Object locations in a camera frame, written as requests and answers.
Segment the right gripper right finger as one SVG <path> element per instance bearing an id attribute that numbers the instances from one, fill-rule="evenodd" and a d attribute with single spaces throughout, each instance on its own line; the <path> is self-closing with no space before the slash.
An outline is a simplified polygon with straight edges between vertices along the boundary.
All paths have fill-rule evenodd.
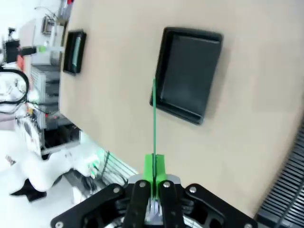
<path id="1" fill-rule="evenodd" d="M 203 228 L 257 228 L 257 222 L 197 183 L 169 180 L 163 155 L 155 156 L 155 180 L 165 228 L 185 228 L 184 218 Z"/>

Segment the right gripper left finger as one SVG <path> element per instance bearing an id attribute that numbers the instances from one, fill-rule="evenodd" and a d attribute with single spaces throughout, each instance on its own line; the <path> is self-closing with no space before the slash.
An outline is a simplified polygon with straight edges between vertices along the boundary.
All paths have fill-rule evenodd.
<path id="1" fill-rule="evenodd" d="M 156 155 L 144 158 L 142 178 L 121 186 L 113 183 L 53 218 L 52 228 L 104 228 L 123 218 L 123 228 L 144 227 L 146 208 L 155 177 Z"/>

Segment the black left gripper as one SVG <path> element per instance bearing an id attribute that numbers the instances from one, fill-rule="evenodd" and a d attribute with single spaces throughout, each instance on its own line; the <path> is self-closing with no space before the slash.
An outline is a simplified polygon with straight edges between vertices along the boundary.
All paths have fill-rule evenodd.
<path id="1" fill-rule="evenodd" d="M 17 57 L 19 55 L 19 40 L 9 40 L 5 42 L 5 59 L 7 63 L 13 63 L 17 61 Z M 22 47 L 20 49 L 21 55 L 33 55 L 38 52 L 45 52 L 45 46 L 30 46 L 30 47 Z"/>

